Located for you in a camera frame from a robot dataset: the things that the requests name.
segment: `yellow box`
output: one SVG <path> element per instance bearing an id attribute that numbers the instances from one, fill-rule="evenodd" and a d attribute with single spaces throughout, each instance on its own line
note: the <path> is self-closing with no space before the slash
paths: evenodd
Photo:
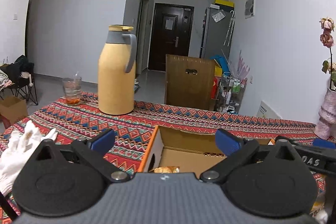
<path id="1" fill-rule="evenodd" d="M 230 6 L 230 7 L 235 7 L 235 3 L 232 1 L 227 1 L 227 0 L 215 0 L 214 4 L 222 4 L 222 5 L 226 5 L 226 6 Z"/>
<path id="2" fill-rule="evenodd" d="M 215 65 L 215 77 L 222 77 L 223 70 L 221 67 Z"/>

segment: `door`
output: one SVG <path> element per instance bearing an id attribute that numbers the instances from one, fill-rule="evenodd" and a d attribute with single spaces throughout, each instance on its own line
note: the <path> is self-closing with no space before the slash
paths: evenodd
<path id="1" fill-rule="evenodd" d="M 148 69 L 166 71 L 166 54 L 188 56 L 194 7 L 155 4 Z"/>

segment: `door handle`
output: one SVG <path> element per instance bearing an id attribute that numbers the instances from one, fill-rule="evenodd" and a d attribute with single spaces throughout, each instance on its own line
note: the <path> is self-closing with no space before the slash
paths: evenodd
<path id="1" fill-rule="evenodd" d="M 175 41 L 175 48 L 177 48 L 177 45 L 179 44 L 179 37 L 176 37 L 176 40 L 173 41 Z"/>

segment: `metal screw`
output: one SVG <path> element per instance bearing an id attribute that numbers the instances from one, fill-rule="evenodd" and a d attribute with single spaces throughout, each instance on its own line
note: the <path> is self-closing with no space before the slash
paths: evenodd
<path id="1" fill-rule="evenodd" d="M 219 173 L 216 171 L 206 171 L 203 173 L 203 177 L 206 180 L 213 180 L 219 178 Z"/>
<path id="2" fill-rule="evenodd" d="M 114 180 L 124 180 L 127 178 L 127 173 L 123 171 L 116 171 L 111 174 L 111 178 Z"/>

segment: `blue gripper pad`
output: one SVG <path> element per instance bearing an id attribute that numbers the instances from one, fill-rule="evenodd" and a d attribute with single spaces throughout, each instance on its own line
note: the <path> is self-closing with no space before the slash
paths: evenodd
<path id="1" fill-rule="evenodd" d="M 319 138 L 317 138 L 313 141 L 313 146 L 336 149 L 336 146 L 335 146 L 334 143 L 328 142 L 328 141 L 325 141 L 325 140 L 322 140 L 322 139 L 319 139 Z"/>
<path id="2" fill-rule="evenodd" d="M 215 134 L 216 146 L 225 156 L 230 156 L 233 152 L 239 150 L 244 142 L 224 129 L 218 129 Z"/>
<path id="3" fill-rule="evenodd" d="M 88 147 L 104 156 L 114 146 L 116 134 L 112 129 L 105 129 L 88 141 Z"/>

